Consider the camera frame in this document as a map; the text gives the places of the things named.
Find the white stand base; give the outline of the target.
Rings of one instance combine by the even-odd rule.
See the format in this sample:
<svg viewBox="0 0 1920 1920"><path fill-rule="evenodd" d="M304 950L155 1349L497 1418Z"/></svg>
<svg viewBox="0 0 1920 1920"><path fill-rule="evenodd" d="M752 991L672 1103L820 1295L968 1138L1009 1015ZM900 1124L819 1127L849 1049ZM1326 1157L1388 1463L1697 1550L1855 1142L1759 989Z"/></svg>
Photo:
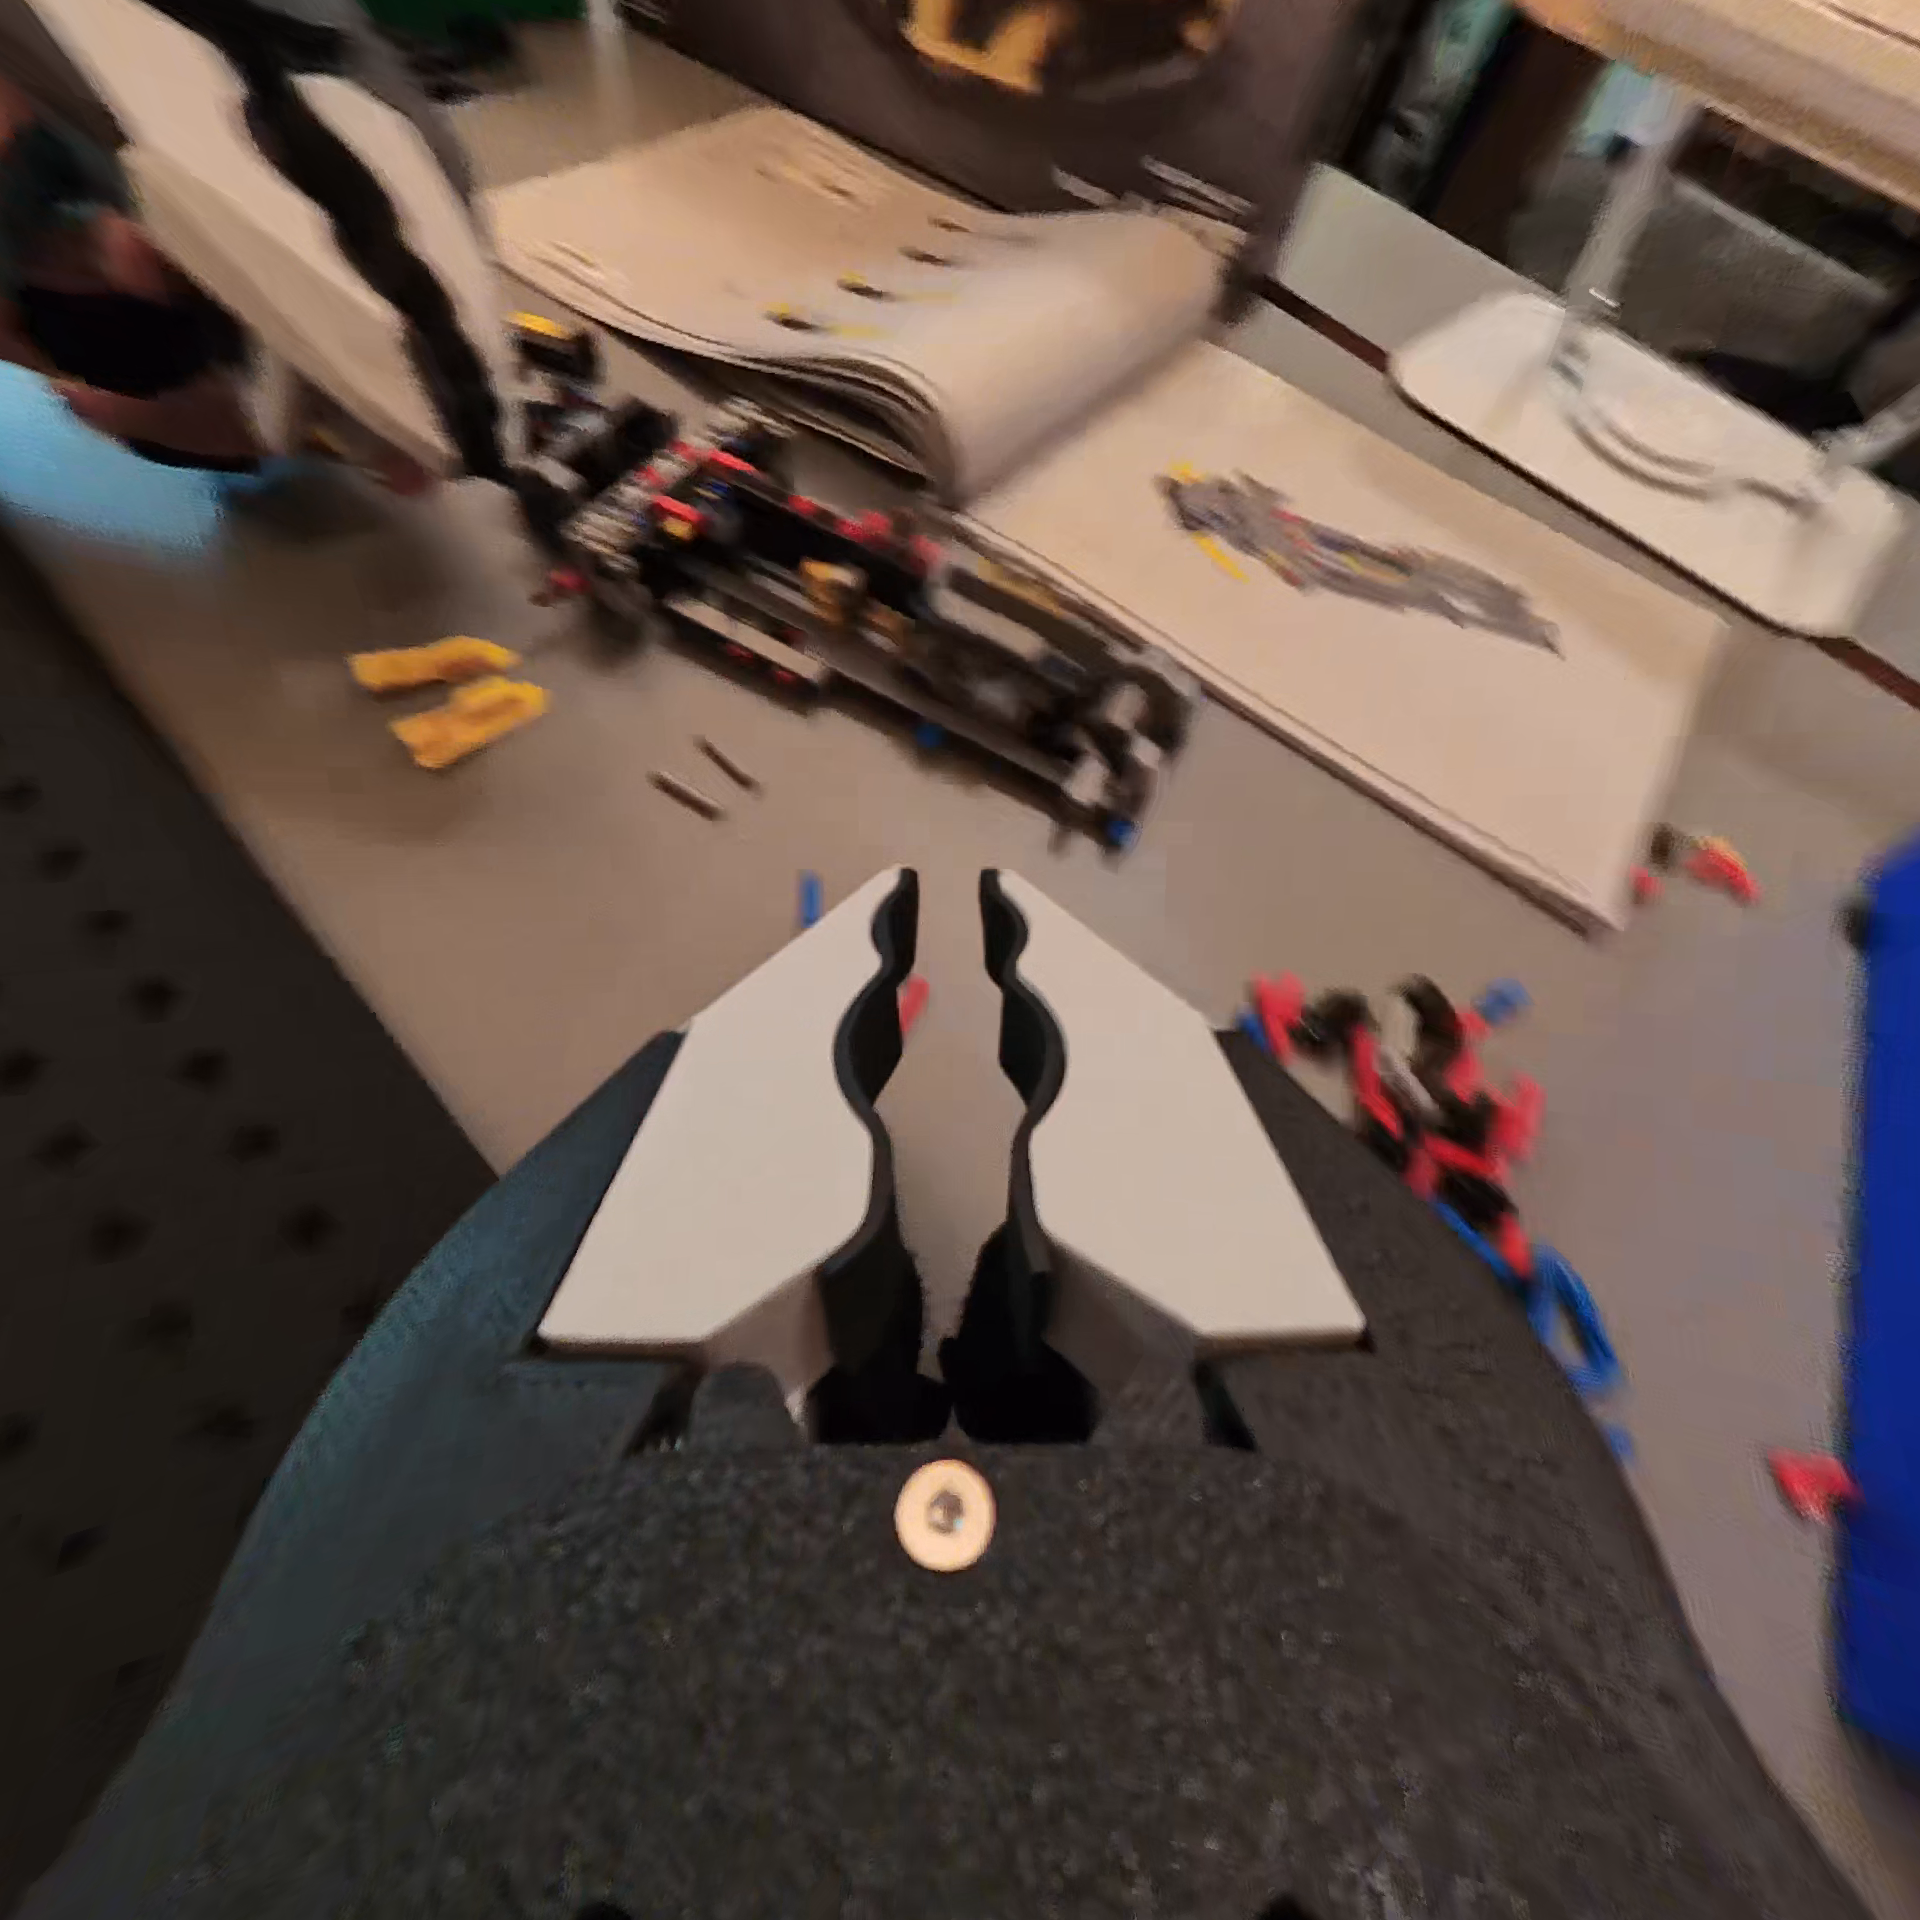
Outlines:
<svg viewBox="0 0 1920 1920"><path fill-rule="evenodd" d="M1915 393L1808 438L1544 295L1479 298L1390 359L1396 391L1694 585L1803 640L1855 640L1905 540L1875 474Z"/></svg>

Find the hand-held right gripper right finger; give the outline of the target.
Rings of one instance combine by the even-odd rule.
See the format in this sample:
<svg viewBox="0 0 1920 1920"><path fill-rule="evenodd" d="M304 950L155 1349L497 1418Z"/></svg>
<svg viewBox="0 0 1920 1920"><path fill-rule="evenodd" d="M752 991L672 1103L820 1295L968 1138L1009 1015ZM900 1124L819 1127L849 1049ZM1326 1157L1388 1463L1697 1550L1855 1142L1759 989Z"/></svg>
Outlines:
<svg viewBox="0 0 1920 1920"><path fill-rule="evenodd" d="M1208 1418L1230 1360L1360 1353L1370 1327L1222 1036L1007 869L982 872L1007 1214L942 1341L958 1428L1083 1445L1135 1393Z"/></svg>

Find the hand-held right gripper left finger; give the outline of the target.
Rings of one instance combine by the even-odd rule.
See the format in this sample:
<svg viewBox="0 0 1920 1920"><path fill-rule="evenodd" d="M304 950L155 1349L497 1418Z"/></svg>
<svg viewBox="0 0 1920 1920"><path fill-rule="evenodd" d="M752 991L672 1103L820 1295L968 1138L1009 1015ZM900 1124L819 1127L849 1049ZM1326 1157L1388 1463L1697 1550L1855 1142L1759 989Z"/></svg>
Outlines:
<svg viewBox="0 0 1920 1920"><path fill-rule="evenodd" d="M946 1431L878 1111L920 919L916 870L883 869L684 1023L546 1302L546 1354L760 1367L831 1445Z"/></svg>

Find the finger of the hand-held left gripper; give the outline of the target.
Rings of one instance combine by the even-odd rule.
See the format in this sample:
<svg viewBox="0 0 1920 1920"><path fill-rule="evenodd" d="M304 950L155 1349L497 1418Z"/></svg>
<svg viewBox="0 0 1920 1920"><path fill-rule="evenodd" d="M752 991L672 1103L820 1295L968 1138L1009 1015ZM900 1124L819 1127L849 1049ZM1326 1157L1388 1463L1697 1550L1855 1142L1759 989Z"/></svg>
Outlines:
<svg viewBox="0 0 1920 1920"><path fill-rule="evenodd" d="M114 156L132 210L260 359L264 437L292 442L300 378L375 442L451 468L391 308L292 181L300 65L395 65L345 4L23 4L23 80Z"/></svg>
<svg viewBox="0 0 1920 1920"><path fill-rule="evenodd" d="M512 384L489 234L446 113L400 65L300 65L292 181L391 308L451 468L507 485Z"/></svg>

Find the blue plastic bin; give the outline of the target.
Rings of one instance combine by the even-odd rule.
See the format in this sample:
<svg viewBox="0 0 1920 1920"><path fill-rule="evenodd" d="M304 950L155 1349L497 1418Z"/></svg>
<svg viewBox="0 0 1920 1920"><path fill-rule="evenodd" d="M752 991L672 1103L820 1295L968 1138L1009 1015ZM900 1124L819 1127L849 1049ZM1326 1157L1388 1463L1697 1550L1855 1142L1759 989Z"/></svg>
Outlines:
<svg viewBox="0 0 1920 1920"><path fill-rule="evenodd" d="M1918 839L1848 903L1856 1127L1841 1341L1833 1676L1841 1716L1918 1767Z"/></svg>

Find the lego set box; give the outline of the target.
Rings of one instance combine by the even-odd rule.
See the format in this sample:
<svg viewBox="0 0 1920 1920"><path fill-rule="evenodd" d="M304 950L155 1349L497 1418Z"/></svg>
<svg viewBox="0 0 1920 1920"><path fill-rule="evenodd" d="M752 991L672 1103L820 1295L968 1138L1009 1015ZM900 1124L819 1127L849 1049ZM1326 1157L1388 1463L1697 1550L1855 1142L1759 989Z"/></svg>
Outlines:
<svg viewBox="0 0 1920 1920"><path fill-rule="evenodd" d="M1004 210L1140 200L1284 222L1423 7L655 2L639 31Z"/></svg>

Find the white instruction booklet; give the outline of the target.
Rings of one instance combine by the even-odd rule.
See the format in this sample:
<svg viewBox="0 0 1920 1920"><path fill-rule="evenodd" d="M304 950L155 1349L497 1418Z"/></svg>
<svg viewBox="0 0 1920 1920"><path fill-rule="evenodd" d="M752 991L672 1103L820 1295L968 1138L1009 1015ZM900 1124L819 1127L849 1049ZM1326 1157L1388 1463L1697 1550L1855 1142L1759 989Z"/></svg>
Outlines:
<svg viewBox="0 0 1920 1920"><path fill-rule="evenodd" d="M1144 207L999 212L750 108L489 196L500 268L756 384L796 487L913 510L1575 920L1618 926L1713 615L1212 342Z"/></svg>

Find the lego car chassis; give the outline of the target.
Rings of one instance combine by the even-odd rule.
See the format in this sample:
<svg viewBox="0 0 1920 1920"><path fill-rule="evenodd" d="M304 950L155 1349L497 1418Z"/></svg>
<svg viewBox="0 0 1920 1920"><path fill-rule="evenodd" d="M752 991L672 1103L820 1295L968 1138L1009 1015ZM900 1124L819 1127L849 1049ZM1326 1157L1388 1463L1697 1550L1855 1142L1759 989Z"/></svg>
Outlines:
<svg viewBox="0 0 1920 1920"><path fill-rule="evenodd" d="M521 517L546 582L611 633L674 633L775 696L888 703L1132 847L1190 738L1199 684L1159 645L913 510L796 487L798 431L744 400L687 423L537 367Z"/></svg>

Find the person's left hand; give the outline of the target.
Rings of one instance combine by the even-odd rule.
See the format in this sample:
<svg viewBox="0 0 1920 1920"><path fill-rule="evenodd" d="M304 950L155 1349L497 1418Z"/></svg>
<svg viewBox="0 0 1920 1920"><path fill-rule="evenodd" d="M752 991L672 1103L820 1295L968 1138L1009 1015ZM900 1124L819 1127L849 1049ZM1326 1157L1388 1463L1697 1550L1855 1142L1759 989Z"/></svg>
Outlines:
<svg viewBox="0 0 1920 1920"><path fill-rule="evenodd" d="M51 244L6 292L2 359L151 463L251 472L242 329L118 214Z"/></svg>

